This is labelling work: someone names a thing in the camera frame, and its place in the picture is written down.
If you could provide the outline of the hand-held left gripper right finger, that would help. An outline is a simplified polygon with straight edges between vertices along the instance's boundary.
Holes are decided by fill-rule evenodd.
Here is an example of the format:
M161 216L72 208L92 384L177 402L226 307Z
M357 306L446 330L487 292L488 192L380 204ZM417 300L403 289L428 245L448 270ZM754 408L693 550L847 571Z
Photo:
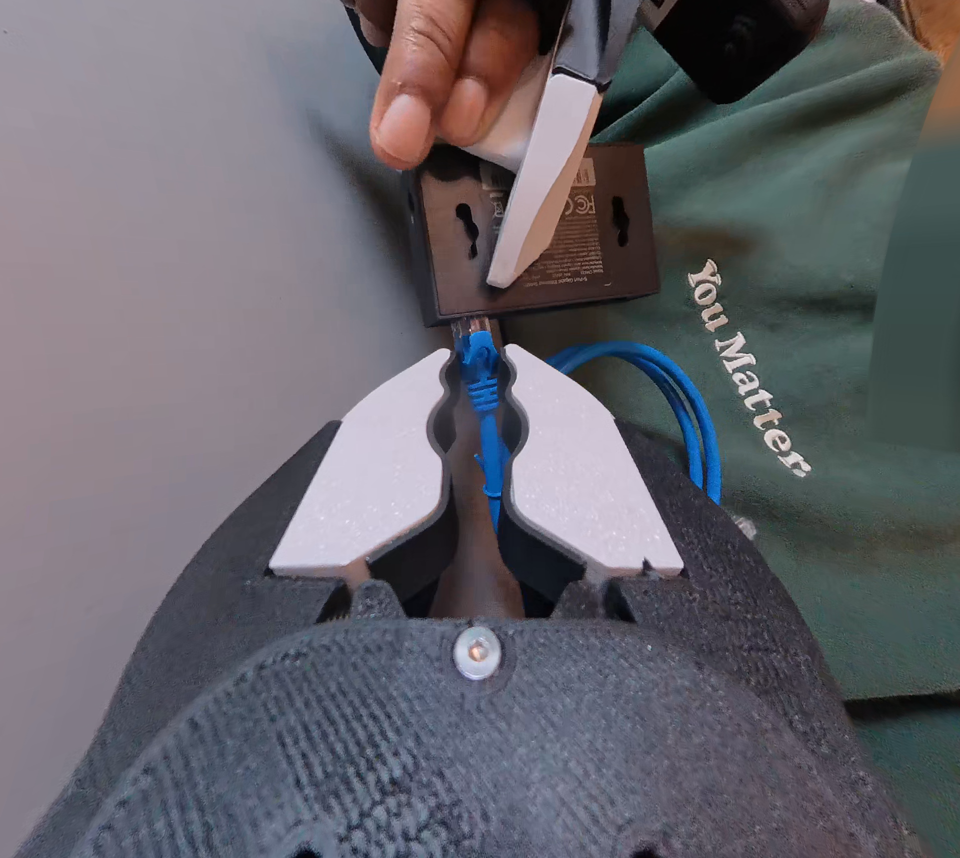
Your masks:
M517 577L679 576L681 554L613 415L522 347L502 354L520 429L501 518L526 544L504 553Z

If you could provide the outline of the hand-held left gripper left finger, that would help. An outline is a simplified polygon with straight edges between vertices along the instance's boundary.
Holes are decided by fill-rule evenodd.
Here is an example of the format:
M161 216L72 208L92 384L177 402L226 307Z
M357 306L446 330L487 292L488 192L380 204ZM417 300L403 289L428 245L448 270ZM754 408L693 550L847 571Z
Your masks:
M367 394L342 419L269 560L275 576L371 576L375 558L443 506L435 434L450 399L449 349Z

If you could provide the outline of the person's right hand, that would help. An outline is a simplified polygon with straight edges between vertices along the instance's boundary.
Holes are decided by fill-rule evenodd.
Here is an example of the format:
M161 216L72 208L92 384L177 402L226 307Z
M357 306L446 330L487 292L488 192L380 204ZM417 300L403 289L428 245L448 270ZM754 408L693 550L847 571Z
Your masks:
M529 0L339 0L386 48L369 118L373 153L415 168L435 140L482 140L542 44Z

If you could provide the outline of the black network switch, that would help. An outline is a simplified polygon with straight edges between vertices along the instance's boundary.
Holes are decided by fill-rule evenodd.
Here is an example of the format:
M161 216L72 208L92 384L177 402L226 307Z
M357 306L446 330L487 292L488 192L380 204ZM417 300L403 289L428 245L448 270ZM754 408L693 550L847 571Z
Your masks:
M660 291L644 149L591 144L546 250L506 289L487 284L513 175L448 145L404 174L414 286L428 328Z

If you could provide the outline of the green sweatshirt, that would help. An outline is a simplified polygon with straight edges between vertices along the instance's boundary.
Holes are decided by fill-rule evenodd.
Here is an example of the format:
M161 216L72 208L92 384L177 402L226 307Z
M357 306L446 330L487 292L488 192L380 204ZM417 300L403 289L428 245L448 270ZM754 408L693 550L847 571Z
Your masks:
M701 392L722 502L798 606L933 856L958 856L958 456L867 427L873 315L940 78L884 9L831 0L743 101L706 101L644 30L597 125L645 150L661 289L516 321L547 359L615 340Z

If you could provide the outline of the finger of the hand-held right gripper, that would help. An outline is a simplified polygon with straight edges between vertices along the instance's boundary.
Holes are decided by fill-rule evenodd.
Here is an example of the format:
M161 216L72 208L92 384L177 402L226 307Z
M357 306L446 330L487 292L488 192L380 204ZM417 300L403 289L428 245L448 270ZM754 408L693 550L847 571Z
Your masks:
M492 288L510 288L553 240L602 103L593 83L566 72L545 86L490 259Z

